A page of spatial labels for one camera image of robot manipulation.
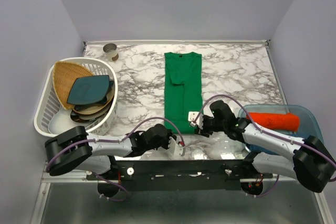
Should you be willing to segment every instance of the small cup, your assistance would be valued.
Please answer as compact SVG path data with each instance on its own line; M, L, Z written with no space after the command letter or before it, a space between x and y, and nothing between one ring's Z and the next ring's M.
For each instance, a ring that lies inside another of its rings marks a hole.
M104 54L110 61L116 61L119 58L116 44L108 43L103 47Z

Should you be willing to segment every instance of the green t-shirt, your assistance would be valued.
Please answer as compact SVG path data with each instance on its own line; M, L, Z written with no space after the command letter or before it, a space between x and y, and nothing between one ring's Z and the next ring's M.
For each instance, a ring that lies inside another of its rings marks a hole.
M202 101L202 55L195 52L165 56L164 116L172 121L181 133L193 134L194 128L188 122L189 111L199 111ZM167 129L177 133L168 122Z

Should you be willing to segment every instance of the gray wall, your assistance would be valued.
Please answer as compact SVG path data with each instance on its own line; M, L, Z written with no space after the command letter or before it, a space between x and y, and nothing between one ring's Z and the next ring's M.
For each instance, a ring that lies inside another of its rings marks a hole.
M61 0L0 0L0 218L29 223L45 161L33 117L47 72L83 44Z
M288 102L313 112L336 157L336 0L294 0L272 38L271 53ZM324 194L336 220L336 184Z
M62 0L85 41L270 39L293 0Z

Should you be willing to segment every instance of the woven basket tray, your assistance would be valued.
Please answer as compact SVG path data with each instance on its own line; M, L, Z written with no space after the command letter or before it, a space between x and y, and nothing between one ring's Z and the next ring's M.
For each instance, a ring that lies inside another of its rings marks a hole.
M53 85L56 96L64 109L70 110L74 105L67 103L70 90L77 78L93 76L87 68L69 61L57 61L54 65Z

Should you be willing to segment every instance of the marble countertop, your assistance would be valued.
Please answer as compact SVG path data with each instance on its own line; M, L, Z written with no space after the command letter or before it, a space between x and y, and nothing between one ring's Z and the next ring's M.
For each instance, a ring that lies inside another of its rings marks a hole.
M162 44L118 45L119 59L109 62L103 54L104 44L88 44L85 57L110 64L118 78L117 118L108 132L119 136L130 132L138 123L153 116L164 117L165 52L202 54L203 101L215 94L228 94L242 105L282 104L282 98L264 45L258 44ZM225 99L237 115L239 107ZM205 114L211 115L208 106ZM160 120L143 124L146 129ZM166 150L149 151L141 159L231 159L242 158L243 144L230 140L224 133L210 138L186 135L186 154L173 157Z

